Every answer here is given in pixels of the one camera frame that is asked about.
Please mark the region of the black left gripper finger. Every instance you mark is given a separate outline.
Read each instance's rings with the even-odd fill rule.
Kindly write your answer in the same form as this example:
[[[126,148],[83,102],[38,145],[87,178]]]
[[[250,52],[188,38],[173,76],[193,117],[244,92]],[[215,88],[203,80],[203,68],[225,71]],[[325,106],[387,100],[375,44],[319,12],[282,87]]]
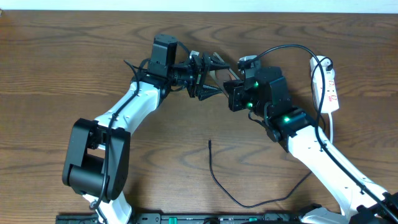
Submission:
[[[211,96],[222,93],[223,91],[220,88],[204,85],[203,88],[198,92],[197,98],[199,101],[203,101]]]
[[[206,56],[207,71],[224,70],[229,69],[230,65],[226,62],[222,62],[212,55]]]

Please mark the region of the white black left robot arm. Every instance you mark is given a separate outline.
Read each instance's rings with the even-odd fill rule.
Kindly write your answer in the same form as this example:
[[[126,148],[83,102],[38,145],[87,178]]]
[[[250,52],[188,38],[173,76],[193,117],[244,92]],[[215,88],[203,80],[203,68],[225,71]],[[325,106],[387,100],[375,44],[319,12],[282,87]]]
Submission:
[[[187,59],[175,61],[183,44],[174,36],[157,34],[152,53],[139,66],[126,94],[94,120],[80,118],[72,127],[62,173],[64,185],[82,195],[98,223],[128,223],[133,211],[123,193],[129,168],[131,136],[144,118],[170,92],[187,89],[199,100],[220,93],[204,84],[208,72],[229,68],[226,62],[184,48]]]

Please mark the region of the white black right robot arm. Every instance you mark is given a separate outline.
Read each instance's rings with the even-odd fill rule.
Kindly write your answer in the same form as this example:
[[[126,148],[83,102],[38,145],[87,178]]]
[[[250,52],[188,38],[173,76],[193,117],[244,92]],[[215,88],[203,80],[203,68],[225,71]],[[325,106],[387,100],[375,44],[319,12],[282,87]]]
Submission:
[[[260,116],[267,135],[306,165],[332,194],[340,213],[315,207],[298,216],[302,223],[397,223],[397,194],[390,194],[357,169],[325,136],[317,122],[292,105],[279,67],[249,69],[240,79],[222,81],[231,111]]]

